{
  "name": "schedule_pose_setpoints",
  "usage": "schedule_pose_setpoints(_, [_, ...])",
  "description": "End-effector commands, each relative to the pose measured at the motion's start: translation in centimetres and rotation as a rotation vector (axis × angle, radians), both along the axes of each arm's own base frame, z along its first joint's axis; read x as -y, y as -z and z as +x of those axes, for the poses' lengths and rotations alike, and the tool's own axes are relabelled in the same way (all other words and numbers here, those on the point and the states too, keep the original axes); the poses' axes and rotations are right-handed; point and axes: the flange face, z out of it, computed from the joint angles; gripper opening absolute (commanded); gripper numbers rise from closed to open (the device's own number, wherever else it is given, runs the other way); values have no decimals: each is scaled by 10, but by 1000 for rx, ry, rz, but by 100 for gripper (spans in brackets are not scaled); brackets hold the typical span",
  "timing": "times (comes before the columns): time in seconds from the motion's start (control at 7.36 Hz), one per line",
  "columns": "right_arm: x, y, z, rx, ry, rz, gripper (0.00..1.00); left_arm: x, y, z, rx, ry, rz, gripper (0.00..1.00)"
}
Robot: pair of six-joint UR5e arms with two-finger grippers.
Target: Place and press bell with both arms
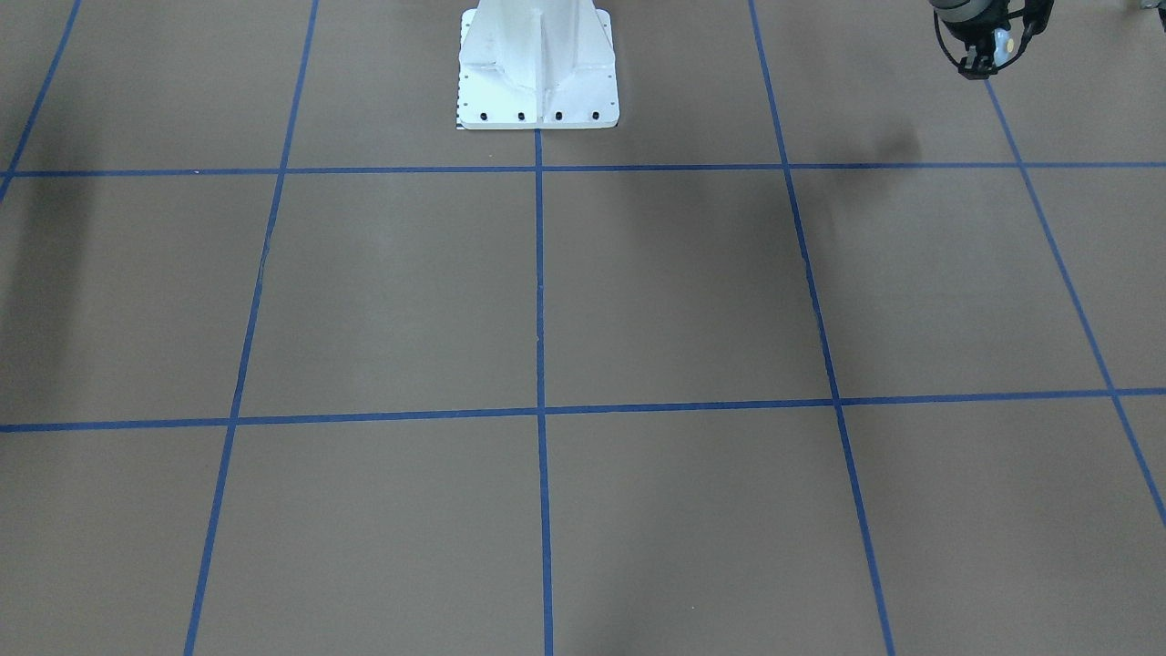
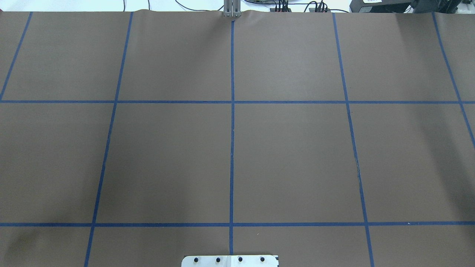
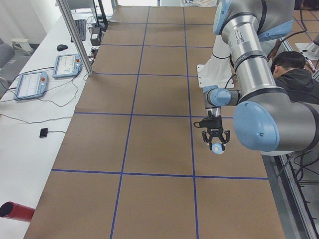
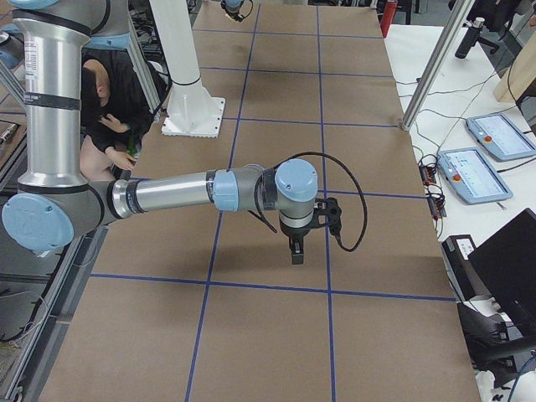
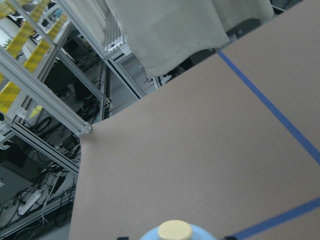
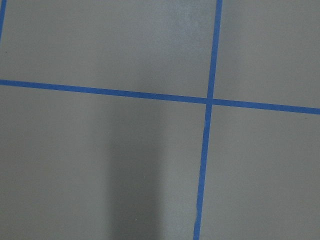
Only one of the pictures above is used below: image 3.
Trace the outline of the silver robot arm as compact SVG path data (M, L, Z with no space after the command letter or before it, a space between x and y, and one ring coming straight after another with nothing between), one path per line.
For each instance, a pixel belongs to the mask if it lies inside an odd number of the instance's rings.
M319 107L290 100L276 85L262 41L287 35L293 25L292 0L220 0L214 19L214 54L198 66L205 78L207 117L203 141L224 152L230 132L222 127L221 107L235 107L233 127L242 145L262 154L313 149L319 142Z

